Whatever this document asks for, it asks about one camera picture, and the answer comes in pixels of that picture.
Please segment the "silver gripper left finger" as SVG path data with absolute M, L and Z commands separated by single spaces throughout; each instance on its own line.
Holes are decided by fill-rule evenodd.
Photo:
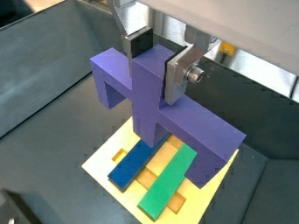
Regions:
M 125 51 L 134 58 L 154 47 L 150 8 L 137 0 L 107 0 L 107 5 L 122 32 Z

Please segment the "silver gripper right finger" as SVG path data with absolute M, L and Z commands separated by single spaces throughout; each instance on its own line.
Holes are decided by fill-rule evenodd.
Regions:
M 185 95 L 188 83 L 198 83 L 205 71 L 197 67 L 212 46 L 212 35 L 186 26 L 185 48 L 168 60 L 165 74 L 165 101 L 173 105 Z

